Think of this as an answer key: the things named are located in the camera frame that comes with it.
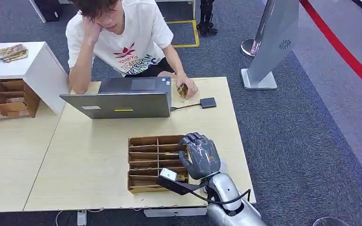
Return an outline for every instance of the black cable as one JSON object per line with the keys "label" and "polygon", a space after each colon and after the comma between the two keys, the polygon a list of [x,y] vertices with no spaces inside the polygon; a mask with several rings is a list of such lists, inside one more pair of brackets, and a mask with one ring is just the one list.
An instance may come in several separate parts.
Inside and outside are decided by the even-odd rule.
{"label": "black cable", "polygon": [[205,198],[205,197],[202,197],[202,196],[196,194],[195,192],[191,192],[191,193],[192,193],[194,196],[198,197],[199,199],[202,199],[202,200],[206,201],[207,203],[214,203],[214,204],[220,204],[220,205],[225,205],[225,204],[229,204],[229,203],[233,203],[233,202],[235,202],[235,201],[238,201],[238,200],[242,199],[242,198],[243,198],[246,194],[248,194],[248,193],[249,193],[248,196],[247,196],[247,201],[248,201],[248,202],[249,202],[249,198],[250,198],[250,189],[248,189],[248,190],[245,191],[242,195],[236,197],[235,199],[230,200],[230,201],[226,201],[226,202],[212,201],[212,200],[209,200],[209,199],[207,199],[207,198]]}
{"label": "black cable", "polygon": [[193,106],[198,106],[198,105],[201,105],[201,104],[199,103],[199,104],[194,104],[194,105],[187,105],[187,106],[184,106],[184,107],[170,107],[170,111],[175,111],[175,110],[178,110],[178,109],[182,109],[182,108],[186,108],[186,107],[193,107]]}

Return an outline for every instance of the white t-shirt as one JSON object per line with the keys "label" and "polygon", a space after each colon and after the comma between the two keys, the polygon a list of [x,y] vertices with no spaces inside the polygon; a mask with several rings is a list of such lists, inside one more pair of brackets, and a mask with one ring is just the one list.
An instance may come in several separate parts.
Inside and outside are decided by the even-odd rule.
{"label": "white t-shirt", "polygon": [[[112,66],[123,76],[138,74],[164,58],[163,48],[170,45],[170,31],[155,0],[122,0],[124,32],[116,35],[103,30],[95,44],[94,55]],[[80,53],[84,29],[82,16],[77,13],[67,24],[69,68],[74,67]]]}

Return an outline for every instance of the red graphic on t-shirt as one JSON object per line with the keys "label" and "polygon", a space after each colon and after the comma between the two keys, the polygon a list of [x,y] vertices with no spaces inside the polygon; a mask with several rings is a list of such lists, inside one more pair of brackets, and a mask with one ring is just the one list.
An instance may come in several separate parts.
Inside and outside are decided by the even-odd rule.
{"label": "red graphic on t-shirt", "polygon": [[131,55],[131,53],[135,51],[132,48],[134,46],[134,44],[135,44],[135,42],[129,48],[124,47],[122,53],[113,53],[113,54],[116,55],[116,58],[123,58],[127,55]]}

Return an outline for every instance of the gray carpet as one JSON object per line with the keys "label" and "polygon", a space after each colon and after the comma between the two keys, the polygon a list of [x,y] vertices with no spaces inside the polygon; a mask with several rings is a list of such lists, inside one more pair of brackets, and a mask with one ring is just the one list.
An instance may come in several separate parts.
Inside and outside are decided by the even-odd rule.
{"label": "gray carpet", "polygon": [[[239,44],[254,37],[262,9],[259,0],[216,1],[213,22],[220,32],[213,37],[200,37],[199,48],[177,49],[185,71],[191,77],[228,77],[258,200],[256,207],[269,226],[310,226],[323,216],[362,226],[362,166],[296,56],[291,52],[273,70],[277,90],[242,88],[239,71],[250,60],[242,56]],[[0,0],[0,42],[44,40],[68,70],[64,31],[65,20],[70,17],[41,24],[28,1]],[[117,75],[96,60],[93,78],[108,76]],[[0,226],[51,226],[55,215],[56,212],[0,213]],[[74,211],[66,211],[59,218],[60,226],[75,223]],[[142,212],[133,210],[106,210],[89,214],[89,225],[212,223],[206,217],[173,221],[145,218]]]}
{"label": "gray carpet", "polygon": [[[350,0],[316,0],[312,4],[362,63],[362,9]],[[303,7],[299,13],[300,35],[294,53],[362,164],[362,80],[333,49]]]}
{"label": "gray carpet", "polygon": [[195,36],[193,24],[181,23],[181,24],[169,24],[170,30],[174,31],[174,37],[171,42],[172,45],[189,45],[195,44]]}

